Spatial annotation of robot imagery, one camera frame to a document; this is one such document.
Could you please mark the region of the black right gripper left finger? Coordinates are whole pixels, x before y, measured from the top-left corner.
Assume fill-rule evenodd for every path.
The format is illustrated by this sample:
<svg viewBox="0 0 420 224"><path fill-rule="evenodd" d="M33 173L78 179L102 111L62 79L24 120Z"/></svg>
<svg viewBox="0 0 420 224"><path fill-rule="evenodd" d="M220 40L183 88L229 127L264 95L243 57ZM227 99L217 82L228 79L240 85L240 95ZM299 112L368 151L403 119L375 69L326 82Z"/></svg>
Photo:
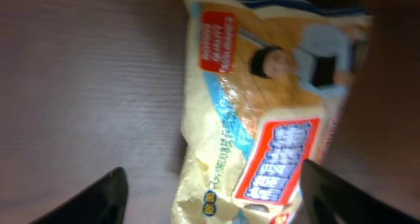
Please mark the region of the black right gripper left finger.
<svg viewBox="0 0 420 224"><path fill-rule="evenodd" d="M117 167L32 224L123 224L128 195L127 174Z"/></svg>

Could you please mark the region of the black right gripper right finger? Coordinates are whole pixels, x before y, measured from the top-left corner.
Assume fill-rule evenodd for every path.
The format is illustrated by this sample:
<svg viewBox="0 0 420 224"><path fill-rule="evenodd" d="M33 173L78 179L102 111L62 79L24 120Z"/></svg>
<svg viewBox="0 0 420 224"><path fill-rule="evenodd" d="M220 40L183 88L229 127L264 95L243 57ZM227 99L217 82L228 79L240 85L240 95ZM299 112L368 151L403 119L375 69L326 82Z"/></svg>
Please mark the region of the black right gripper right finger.
<svg viewBox="0 0 420 224"><path fill-rule="evenodd" d="M311 223L419 224L419 220L380 202L312 160L301 167L300 188Z"/></svg>

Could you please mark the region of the yellow snack bag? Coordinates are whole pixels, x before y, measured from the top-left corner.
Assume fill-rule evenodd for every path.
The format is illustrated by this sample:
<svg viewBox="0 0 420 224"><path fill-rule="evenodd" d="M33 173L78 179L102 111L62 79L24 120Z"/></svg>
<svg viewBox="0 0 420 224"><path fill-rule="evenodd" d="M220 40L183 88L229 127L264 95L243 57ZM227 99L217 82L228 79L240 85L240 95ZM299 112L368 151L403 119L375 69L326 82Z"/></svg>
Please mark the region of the yellow snack bag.
<svg viewBox="0 0 420 224"><path fill-rule="evenodd" d="M291 224L368 45L358 3L184 0L189 14L173 223Z"/></svg>

